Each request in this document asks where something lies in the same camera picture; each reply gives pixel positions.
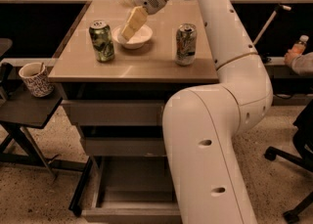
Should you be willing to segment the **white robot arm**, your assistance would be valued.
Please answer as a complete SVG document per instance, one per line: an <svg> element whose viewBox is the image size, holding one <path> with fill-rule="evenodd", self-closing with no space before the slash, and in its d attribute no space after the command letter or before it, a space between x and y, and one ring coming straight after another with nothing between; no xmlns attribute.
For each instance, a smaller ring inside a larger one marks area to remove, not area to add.
<svg viewBox="0 0 313 224"><path fill-rule="evenodd" d="M126 41L168 0L118 0L132 9ZM272 85L229 0L198 0L218 83L174 94L162 116L165 150L183 224L257 224L233 149L273 100Z"/></svg>

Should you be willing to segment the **person's forearm grey sleeve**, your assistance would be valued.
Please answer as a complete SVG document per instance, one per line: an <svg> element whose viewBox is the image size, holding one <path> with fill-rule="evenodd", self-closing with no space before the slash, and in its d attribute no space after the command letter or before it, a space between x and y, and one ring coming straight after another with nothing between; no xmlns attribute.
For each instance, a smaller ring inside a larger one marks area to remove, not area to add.
<svg viewBox="0 0 313 224"><path fill-rule="evenodd" d="M313 53L296 56L291 69L299 75L313 75Z"/></svg>

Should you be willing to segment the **person's hand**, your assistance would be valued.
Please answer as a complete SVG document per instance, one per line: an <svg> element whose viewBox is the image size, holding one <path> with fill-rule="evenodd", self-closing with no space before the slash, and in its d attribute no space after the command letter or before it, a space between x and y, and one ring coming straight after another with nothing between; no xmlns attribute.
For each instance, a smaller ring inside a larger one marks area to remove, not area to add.
<svg viewBox="0 0 313 224"><path fill-rule="evenodd" d="M296 68L296 60L300 57L300 54L292 51L292 50L288 50L285 55L284 55L284 63L286 66L295 69Z"/></svg>

